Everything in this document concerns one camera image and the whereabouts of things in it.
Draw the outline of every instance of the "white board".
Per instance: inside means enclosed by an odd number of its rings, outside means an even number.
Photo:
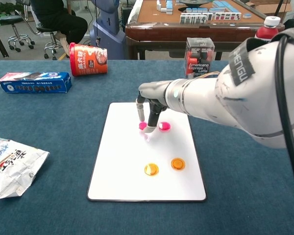
[[[144,111],[148,120],[148,103],[144,104]],[[143,134],[135,103],[110,104],[88,188],[89,200],[205,200],[187,115],[168,109],[161,113],[158,124],[163,121],[171,125],[169,132],[157,128],[151,134]],[[174,158],[185,161],[183,170],[171,167]],[[149,163],[159,167],[157,175],[145,174]]]

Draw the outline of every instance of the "orange disc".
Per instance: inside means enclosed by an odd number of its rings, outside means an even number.
[[[185,167],[185,162],[183,159],[180,158],[174,158],[171,161],[171,166],[173,167],[173,169],[175,170],[183,170]]]
[[[147,175],[150,175],[150,176],[156,175],[156,174],[158,174],[158,172],[159,172],[159,168],[154,163],[149,163],[145,166],[145,173]]]

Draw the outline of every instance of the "stool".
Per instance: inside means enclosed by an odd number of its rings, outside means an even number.
[[[28,47],[30,49],[34,49],[35,42],[31,40],[31,38],[27,34],[19,34],[15,25],[16,23],[22,22],[23,19],[21,16],[4,16],[0,17],[0,24],[10,24],[12,25],[14,36],[9,37],[8,44],[11,50],[16,50],[17,52],[20,52],[21,49],[16,46],[16,42],[19,42],[21,46],[24,46],[24,42],[26,41],[28,44]]]
[[[52,29],[52,28],[45,28],[41,23],[38,23],[36,25],[36,28],[38,31],[42,32],[42,33],[50,33],[50,37],[51,37],[51,42],[47,43],[45,45],[45,48],[44,48],[44,58],[45,59],[48,59],[49,56],[47,54],[47,49],[51,50],[51,53],[52,53],[52,60],[57,60],[57,58],[55,57],[55,53],[57,53],[56,49],[59,49],[61,48],[62,46],[60,44],[57,43],[56,41],[56,38],[55,38],[55,35],[53,32],[57,31],[55,29]]]

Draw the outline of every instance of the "blue machine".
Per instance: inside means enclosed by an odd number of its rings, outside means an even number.
[[[125,33],[120,30],[119,0],[92,0],[100,9],[100,15],[93,22],[94,29],[90,31],[93,46],[107,48],[109,60],[128,58]]]

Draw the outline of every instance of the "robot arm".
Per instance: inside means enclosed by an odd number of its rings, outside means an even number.
[[[196,118],[242,129],[265,146],[285,148],[274,81],[278,43],[260,44],[257,48],[247,49],[245,57],[240,48],[236,49],[230,55],[229,65],[217,78],[177,79],[142,84],[137,98],[141,121],[144,120],[142,103],[145,98],[150,103],[148,126],[144,132],[152,132],[161,111],[170,108]],[[287,44],[284,53],[284,80],[294,134],[292,40]]]

